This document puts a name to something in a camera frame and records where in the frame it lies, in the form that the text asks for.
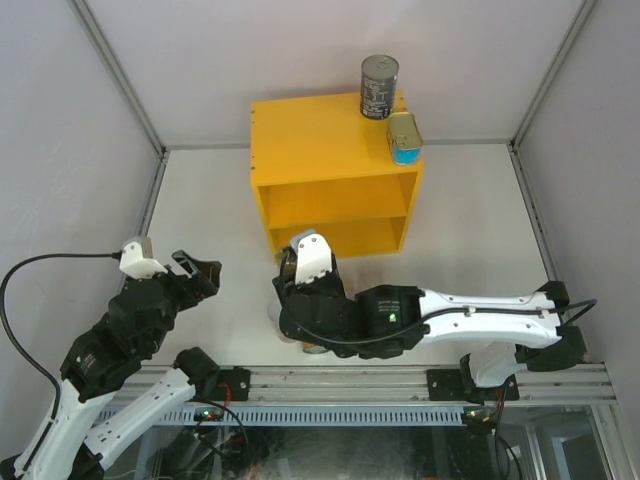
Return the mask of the gold rectangular tin blue label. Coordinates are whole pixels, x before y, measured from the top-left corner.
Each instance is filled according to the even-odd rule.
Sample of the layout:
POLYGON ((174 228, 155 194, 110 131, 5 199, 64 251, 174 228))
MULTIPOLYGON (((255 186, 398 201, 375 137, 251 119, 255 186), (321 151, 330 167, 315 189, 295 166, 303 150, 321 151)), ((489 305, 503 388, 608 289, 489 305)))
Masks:
POLYGON ((423 146, 423 138, 415 116, 409 111, 391 113, 388 117, 387 141, 396 165, 414 165, 423 146))

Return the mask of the black cylindrical can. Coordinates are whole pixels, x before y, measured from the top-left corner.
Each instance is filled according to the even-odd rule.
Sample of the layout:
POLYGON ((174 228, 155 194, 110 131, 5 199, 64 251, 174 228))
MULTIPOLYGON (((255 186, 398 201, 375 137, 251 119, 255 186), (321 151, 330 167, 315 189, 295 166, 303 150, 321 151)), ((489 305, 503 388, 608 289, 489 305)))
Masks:
POLYGON ((361 64, 360 111, 371 120, 386 119, 395 100, 399 63, 389 55, 377 54, 361 64))

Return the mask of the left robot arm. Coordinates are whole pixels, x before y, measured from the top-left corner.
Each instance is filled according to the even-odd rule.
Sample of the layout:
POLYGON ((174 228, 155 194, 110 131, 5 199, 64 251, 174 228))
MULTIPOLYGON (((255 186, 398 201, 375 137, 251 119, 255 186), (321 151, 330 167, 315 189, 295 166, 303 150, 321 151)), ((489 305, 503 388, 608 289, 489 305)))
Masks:
POLYGON ((102 318, 70 347, 58 378, 2 326, 14 348, 53 385, 54 400, 36 436, 19 455, 1 462, 4 479, 101 479, 118 456, 161 415, 219 387, 219 366, 199 347, 181 351, 161 381, 111 420, 95 419, 143 361, 157 353, 177 315, 213 297, 222 265, 178 250, 181 275, 159 263, 129 273, 102 318))

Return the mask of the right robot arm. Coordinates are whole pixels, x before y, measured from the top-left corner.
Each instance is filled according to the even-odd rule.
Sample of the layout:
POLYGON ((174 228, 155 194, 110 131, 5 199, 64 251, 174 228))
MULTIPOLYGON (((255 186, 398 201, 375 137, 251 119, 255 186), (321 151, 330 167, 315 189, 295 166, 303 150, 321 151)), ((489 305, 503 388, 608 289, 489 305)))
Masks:
POLYGON ((484 341, 459 360, 459 385, 479 403, 519 371, 556 372, 581 363, 587 348, 577 320, 596 300, 573 303, 561 281, 512 298, 457 297, 417 286, 378 285, 348 297, 336 268, 307 282, 295 278, 286 249, 272 284, 278 328, 287 339, 336 357, 388 360, 419 345, 484 341))

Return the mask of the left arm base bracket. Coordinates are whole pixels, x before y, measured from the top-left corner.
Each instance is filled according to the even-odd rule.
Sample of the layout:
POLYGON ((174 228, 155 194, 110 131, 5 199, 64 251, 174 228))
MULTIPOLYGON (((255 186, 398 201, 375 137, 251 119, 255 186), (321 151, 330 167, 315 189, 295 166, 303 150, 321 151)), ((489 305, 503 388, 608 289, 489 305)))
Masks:
POLYGON ((246 402, 251 387, 249 369, 235 366, 221 369, 213 378, 196 388, 196 397, 225 405, 231 402, 246 402))

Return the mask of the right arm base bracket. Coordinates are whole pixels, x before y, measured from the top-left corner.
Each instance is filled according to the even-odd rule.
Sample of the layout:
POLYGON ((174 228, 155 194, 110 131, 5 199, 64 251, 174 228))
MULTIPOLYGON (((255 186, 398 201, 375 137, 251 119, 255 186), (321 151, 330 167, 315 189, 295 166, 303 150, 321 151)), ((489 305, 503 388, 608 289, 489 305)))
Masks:
POLYGON ((484 405, 498 400, 502 392, 507 401, 520 399, 518 384, 514 375, 499 387, 479 388, 465 384, 459 369, 429 369, 426 371, 428 397, 436 402, 468 402, 484 405))

